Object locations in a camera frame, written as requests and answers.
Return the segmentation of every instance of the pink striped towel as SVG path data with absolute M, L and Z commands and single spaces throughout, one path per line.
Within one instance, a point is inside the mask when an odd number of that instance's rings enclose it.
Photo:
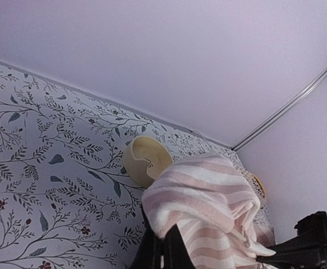
M 177 224 L 196 268 L 256 267 L 275 252 L 270 230 L 253 224 L 260 201 L 231 161 L 218 154 L 172 164 L 143 194 L 142 205 L 160 238 Z

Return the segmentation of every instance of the floral wallpaper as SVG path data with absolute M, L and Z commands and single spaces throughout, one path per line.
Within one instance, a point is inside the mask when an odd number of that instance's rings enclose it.
M 0 65 L 0 269 L 127 268 L 144 189 L 121 157 L 141 134 L 175 160 L 216 151 L 247 173 L 231 150 Z

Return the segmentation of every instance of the white wall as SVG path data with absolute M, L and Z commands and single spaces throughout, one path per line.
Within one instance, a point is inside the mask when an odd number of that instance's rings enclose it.
M 279 242 L 296 236 L 298 220 L 327 211 L 327 79 L 239 156 L 267 190 Z
M 0 0 L 0 61 L 233 145 L 327 66 L 327 1 Z

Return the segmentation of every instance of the ceiling trim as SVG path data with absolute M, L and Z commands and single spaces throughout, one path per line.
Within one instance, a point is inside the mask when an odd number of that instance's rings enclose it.
M 307 86 L 304 87 L 296 96 L 294 96 L 289 102 L 283 105 L 279 110 L 277 110 L 273 115 L 271 115 L 268 119 L 262 122 L 258 127 L 256 127 L 253 131 L 247 134 L 244 138 L 239 140 L 236 144 L 232 146 L 232 150 L 238 151 L 244 146 L 246 146 L 249 142 L 267 130 L 273 123 L 275 123 L 278 119 L 280 119 L 287 111 L 289 111 L 292 107 L 298 104 L 301 100 L 303 100 L 308 94 L 314 91 L 321 82 L 327 78 L 327 67 L 324 69 L 315 79 L 313 79 Z

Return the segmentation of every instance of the yellow bowl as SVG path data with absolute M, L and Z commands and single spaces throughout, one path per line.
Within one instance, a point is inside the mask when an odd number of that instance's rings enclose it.
M 123 151 L 122 161 L 132 180 L 146 188 L 173 163 L 167 149 L 149 136 L 133 139 Z
M 264 206 L 267 200 L 265 188 L 256 175 L 253 175 L 253 177 L 256 180 L 256 183 L 259 185 L 259 189 L 256 188 L 256 190 L 258 191 L 261 206 Z

